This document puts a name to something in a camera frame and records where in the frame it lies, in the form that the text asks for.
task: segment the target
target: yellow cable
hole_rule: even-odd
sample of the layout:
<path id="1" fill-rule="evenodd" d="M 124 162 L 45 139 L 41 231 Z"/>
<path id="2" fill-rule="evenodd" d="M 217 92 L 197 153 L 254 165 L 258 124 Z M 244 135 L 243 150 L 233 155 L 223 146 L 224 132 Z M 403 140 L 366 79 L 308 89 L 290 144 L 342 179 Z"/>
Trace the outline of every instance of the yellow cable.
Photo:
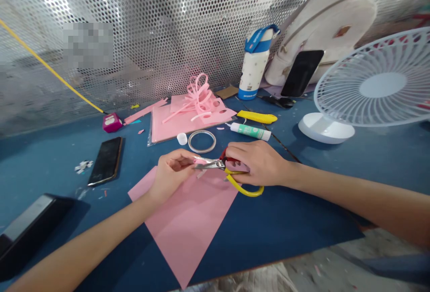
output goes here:
<path id="1" fill-rule="evenodd" d="M 5 28 L 7 30 L 7 32 L 10 33 L 10 35 L 12 37 L 14 37 L 25 49 L 27 49 L 27 51 L 32 54 L 38 61 L 40 61 L 42 63 L 42 65 L 44 65 L 51 73 L 54 74 L 55 77 L 57 77 L 63 84 L 65 84 L 72 92 L 74 92 L 76 95 L 78 95 L 81 99 L 83 99 L 84 101 L 86 101 L 88 104 L 90 104 L 92 107 L 94 107 L 96 110 L 98 110 L 100 113 L 106 114 L 101 108 L 95 106 L 92 102 L 90 102 L 89 100 L 87 100 L 84 96 L 82 96 L 76 89 L 74 89 L 68 82 L 66 82 L 54 69 L 52 69 L 52 67 L 50 65 L 48 65 L 46 63 L 46 61 L 44 61 L 42 58 L 40 58 L 38 56 L 37 53 L 35 53 L 29 46 L 27 46 L 27 44 L 22 41 L 15 32 L 12 31 L 11 28 L 9 28 L 6 23 L 0 19 L 0 25 L 3 26 L 3 28 Z"/>

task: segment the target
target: fan base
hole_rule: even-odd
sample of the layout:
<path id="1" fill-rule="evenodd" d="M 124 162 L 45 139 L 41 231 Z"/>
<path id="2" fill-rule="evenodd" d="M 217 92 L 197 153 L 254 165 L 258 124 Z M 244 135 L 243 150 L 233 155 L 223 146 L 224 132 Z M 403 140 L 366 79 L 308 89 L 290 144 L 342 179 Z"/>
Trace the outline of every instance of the fan base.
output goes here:
<path id="1" fill-rule="evenodd" d="M 327 144 L 345 142 L 355 134 L 352 126 L 329 120 L 322 113 L 303 116 L 299 129 L 311 139 Z"/>

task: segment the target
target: blue table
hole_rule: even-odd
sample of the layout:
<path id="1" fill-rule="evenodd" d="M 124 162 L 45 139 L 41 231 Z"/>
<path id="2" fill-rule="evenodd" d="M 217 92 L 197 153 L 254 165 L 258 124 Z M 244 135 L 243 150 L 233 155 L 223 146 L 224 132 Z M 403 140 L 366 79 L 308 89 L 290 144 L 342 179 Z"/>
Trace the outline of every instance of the blue table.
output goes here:
<path id="1" fill-rule="evenodd" d="M 270 94 L 259 90 L 258 95 Z M 297 126 L 304 115 L 318 112 L 314 94 L 309 93 L 305 97 L 307 99 L 297 99 L 296 105 L 290 109 L 282 109 L 261 99 L 242 103 L 254 112 L 278 116 L 278 121 L 267 128 L 303 164 L 430 194 L 430 122 L 356 127 L 355 135 L 342 144 L 319 143 L 305 136 Z"/>
<path id="2" fill-rule="evenodd" d="M 429 179 L 429 170 L 424 167 L 425 161 L 419 159 L 419 154 L 425 156 L 429 152 L 428 132 L 420 126 L 402 126 L 394 133 L 391 129 L 358 129 L 356 136 L 344 144 L 326 146 L 297 130 L 300 118 L 315 111 L 311 101 L 299 101 L 289 111 L 259 99 L 242 103 L 233 97 L 225 103 L 236 111 L 245 105 L 258 112 L 279 115 L 279 120 L 268 127 L 280 142 L 272 137 L 269 144 L 288 160 L 293 158 L 284 146 L 311 166 L 428 193 L 423 180 Z M 122 112 L 121 117 L 130 113 Z M 0 141 L 0 226 L 7 226 L 43 193 L 79 199 L 27 268 L 129 204 L 128 190 L 156 165 L 160 155 L 180 147 L 176 139 L 147 147 L 150 118 L 145 116 L 140 119 L 142 123 L 128 125 L 114 134 L 102 130 L 99 116 Z M 247 124 L 261 127 L 252 121 Z M 146 131 L 138 135 L 141 129 Z M 204 155 L 210 158 L 218 157 L 231 141 L 254 140 L 231 132 L 227 126 L 225 130 L 212 127 L 210 131 L 217 137 L 215 149 Z M 119 176 L 88 189 L 91 169 L 77 175 L 74 167 L 83 160 L 95 160 L 100 143 L 117 136 L 125 139 Z M 369 146 L 364 148 L 363 141 Z M 266 188 L 258 198 L 238 194 L 190 284 L 362 236 L 345 210 L 308 194 L 279 187 Z M 12 282 L 0 283 L 0 289 Z M 88 276 L 79 290 L 176 288 L 178 282 L 142 225 Z"/>

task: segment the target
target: black device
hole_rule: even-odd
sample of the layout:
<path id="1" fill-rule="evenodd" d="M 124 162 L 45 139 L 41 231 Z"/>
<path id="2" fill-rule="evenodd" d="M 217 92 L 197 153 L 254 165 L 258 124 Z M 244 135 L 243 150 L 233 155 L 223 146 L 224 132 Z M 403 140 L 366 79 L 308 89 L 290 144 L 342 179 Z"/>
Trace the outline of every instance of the black device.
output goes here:
<path id="1" fill-rule="evenodd" d="M 274 104 L 276 106 L 279 106 L 281 108 L 292 108 L 294 106 L 295 101 L 288 98 L 288 97 L 281 97 L 280 99 L 277 99 L 272 96 L 258 96 L 263 101 L 268 102 L 270 104 Z"/>
<path id="2" fill-rule="evenodd" d="M 282 88 L 281 95 L 289 97 L 302 96 L 323 56 L 324 50 L 299 52 Z"/>
<path id="3" fill-rule="evenodd" d="M 120 163 L 122 137 L 102 143 L 88 180 L 89 186 L 96 186 L 116 177 Z"/>
<path id="4" fill-rule="evenodd" d="M 71 198 L 45 193 L 0 235 L 0 281 L 18 274 L 73 206 Z"/>

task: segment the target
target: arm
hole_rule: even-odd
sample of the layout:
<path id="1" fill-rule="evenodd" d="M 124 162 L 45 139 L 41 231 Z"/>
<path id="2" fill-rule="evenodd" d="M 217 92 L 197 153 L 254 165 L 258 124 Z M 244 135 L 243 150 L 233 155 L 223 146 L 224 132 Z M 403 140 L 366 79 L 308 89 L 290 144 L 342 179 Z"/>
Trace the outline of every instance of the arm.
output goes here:
<path id="1" fill-rule="evenodd" d="M 264 141 L 232 142 L 226 155 L 251 169 L 249 174 L 234 175 L 240 183 L 283 185 L 312 194 L 394 235 L 430 247 L 430 196 L 289 162 Z"/>
<path id="2" fill-rule="evenodd" d="M 194 172 L 193 155 L 179 149 L 161 156 L 154 184 L 146 194 L 48 255 L 11 285 L 8 291 L 75 290 Z"/>

